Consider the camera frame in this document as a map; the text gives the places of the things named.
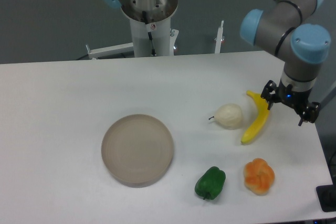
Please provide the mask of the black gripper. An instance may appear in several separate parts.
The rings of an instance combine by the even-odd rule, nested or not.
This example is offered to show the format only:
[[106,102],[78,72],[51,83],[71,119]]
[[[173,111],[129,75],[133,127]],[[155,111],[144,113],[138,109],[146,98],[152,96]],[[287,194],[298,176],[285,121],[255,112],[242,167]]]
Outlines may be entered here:
[[275,82],[269,80],[263,88],[260,97],[267,102],[267,110],[270,110],[274,103],[282,104],[299,111],[300,121],[298,126],[302,126],[303,122],[315,123],[319,116],[321,104],[319,102],[309,102],[311,89],[299,92],[294,91],[291,84],[285,86],[282,81],[279,86]]

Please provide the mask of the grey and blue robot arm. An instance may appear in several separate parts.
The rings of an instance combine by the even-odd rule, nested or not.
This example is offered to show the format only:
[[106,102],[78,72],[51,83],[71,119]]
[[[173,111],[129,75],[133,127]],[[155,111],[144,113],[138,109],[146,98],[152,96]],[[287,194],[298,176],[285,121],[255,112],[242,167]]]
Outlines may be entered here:
[[[129,19],[136,57],[174,53],[170,24],[178,0],[104,1]],[[309,101],[309,95],[328,56],[331,37],[325,28],[305,20],[323,0],[274,1],[271,11],[253,9],[244,17],[240,36],[285,63],[280,82],[269,81],[261,93],[268,106],[282,103],[294,109],[301,122],[313,123],[322,103]]]

